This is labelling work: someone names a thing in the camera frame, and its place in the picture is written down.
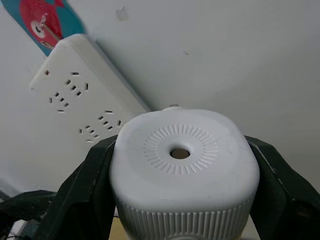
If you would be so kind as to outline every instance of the center hole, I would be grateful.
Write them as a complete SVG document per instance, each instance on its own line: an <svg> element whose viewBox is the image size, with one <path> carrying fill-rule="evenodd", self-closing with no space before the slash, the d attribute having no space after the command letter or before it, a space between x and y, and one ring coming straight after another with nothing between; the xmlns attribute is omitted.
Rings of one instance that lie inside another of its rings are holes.
<svg viewBox="0 0 320 240"><path fill-rule="evenodd" d="M174 159L186 159L190 156L190 152L183 148L175 148L170 152L170 156Z"/></svg>

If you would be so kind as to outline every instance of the power strip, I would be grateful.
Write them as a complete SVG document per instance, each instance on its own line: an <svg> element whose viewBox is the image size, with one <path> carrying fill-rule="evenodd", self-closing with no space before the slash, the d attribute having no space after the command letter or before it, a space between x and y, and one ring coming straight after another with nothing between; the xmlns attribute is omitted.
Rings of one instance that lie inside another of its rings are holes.
<svg viewBox="0 0 320 240"><path fill-rule="evenodd" d="M29 88L57 118L65 118L64 129L87 149L149 111L96 43L83 34L60 40Z"/></svg>

